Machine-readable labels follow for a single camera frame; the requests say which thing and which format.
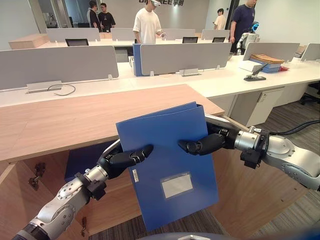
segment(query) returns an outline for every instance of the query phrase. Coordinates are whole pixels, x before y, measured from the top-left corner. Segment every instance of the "white robot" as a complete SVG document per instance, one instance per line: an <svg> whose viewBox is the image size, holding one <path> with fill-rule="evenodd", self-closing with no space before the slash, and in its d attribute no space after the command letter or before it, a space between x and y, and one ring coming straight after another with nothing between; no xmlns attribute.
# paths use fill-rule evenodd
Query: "white robot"
<svg viewBox="0 0 320 240"><path fill-rule="evenodd" d="M249 43L259 42L259 34L256 33L260 23L254 21L249 29L249 32L242 34L238 44L236 45L236 54L241 55L242 50L246 50Z"/></svg>

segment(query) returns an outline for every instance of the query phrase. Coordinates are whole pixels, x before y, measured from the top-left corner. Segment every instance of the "desk partition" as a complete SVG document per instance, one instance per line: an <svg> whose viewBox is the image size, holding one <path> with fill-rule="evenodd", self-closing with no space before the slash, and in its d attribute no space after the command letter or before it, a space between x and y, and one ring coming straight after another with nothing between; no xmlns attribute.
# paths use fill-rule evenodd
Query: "desk partition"
<svg viewBox="0 0 320 240"><path fill-rule="evenodd" d="M98 28L47 28L50 42L65 42L66 39L88 39L93 42L100 41L100 34Z"/></svg>
<svg viewBox="0 0 320 240"><path fill-rule="evenodd" d="M187 69L215 69L227 65L231 43L143 44L143 75L176 73Z"/></svg>
<svg viewBox="0 0 320 240"><path fill-rule="evenodd" d="M163 28L162 31L166 33L165 39L168 41L196 36L195 29Z"/></svg>
<svg viewBox="0 0 320 240"><path fill-rule="evenodd" d="M0 51L0 90L27 84L119 77L113 46L73 46Z"/></svg>
<svg viewBox="0 0 320 240"><path fill-rule="evenodd" d="M299 43L289 42L250 42L245 50L243 60L249 60L252 54L265 54L269 57L291 62Z"/></svg>
<svg viewBox="0 0 320 240"><path fill-rule="evenodd" d="M315 61L317 59L320 59L320 44L310 43L305 49L301 61Z"/></svg>
<svg viewBox="0 0 320 240"><path fill-rule="evenodd" d="M135 35L132 28L111 28L113 41L134 41Z"/></svg>
<svg viewBox="0 0 320 240"><path fill-rule="evenodd" d="M201 40L213 40L214 38L226 38L230 36L230 30L203 29Z"/></svg>

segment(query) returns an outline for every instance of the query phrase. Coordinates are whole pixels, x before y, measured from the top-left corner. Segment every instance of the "office chair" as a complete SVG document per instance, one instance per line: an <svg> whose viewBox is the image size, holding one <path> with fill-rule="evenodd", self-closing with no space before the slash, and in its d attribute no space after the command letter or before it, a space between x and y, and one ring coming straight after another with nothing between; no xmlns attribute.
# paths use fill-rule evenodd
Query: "office chair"
<svg viewBox="0 0 320 240"><path fill-rule="evenodd" d="M223 43L225 41L225 37L215 37L212 42L213 43Z"/></svg>
<svg viewBox="0 0 320 240"><path fill-rule="evenodd" d="M309 84L307 92L308 93L305 92L302 98L300 99L300 103L302 105L305 105L306 103L320 104L320 81Z"/></svg>
<svg viewBox="0 0 320 240"><path fill-rule="evenodd" d="M88 39L65 39L68 47L89 46Z"/></svg>
<svg viewBox="0 0 320 240"><path fill-rule="evenodd" d="M182 43L183 44L196 44L198 42L197 36L184 36Z"/></svg>
<svg viewBox="0 0 320 240"><path fill-rule="evenodd" d="M88 22L79 22L78 28L90 28L90 24Z"/></svg>

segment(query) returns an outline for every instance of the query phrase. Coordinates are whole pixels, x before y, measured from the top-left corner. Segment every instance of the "black cable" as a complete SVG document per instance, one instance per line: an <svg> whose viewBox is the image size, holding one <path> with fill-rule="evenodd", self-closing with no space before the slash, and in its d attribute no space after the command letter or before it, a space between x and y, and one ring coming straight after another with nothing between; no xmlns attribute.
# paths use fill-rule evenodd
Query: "black cable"
<svg viewBox="0 0 320 240"><path fill-rule="evenodd" d="M302 129L305 129L308 126L311 126L313 124L319 124L319 123L320 123L320 120L307 121L288 131L283 131L283 132L271 131L270 135L280 135L280 136L291 135L301 131Z"/></svg>
<svg viewBox="0 0 320 240"><path fill-rule="evenodd" d="M73 85L71 85L71 84L55 84L55 85L51 85L50 87L48 87L47 91L49 91L50 88L55 87L55 86L70 86L70 87L73 87L73 90L72 90L71 92L67 93L67 94L58 94L58 93L55 93L55 95L57 95L57 96L68 96L68 95L70 95L70 94L73 94L73 93L76 91L76 87L73 86Z"/></svg>

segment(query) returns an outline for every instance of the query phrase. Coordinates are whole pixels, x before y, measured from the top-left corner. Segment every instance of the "document folder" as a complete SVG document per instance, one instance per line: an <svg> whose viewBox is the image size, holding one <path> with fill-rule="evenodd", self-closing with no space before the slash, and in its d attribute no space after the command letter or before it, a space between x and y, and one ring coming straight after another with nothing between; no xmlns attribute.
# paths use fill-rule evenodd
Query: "document folder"
<svg viewBox="0 0 320 240"><path fill-rule="evenodd" d="M116 124L124 151L152 144L144 162L129 169L147 231L218 201L212 155L194 156L179 140L208 135L204 108L195 102Z"/></svg>

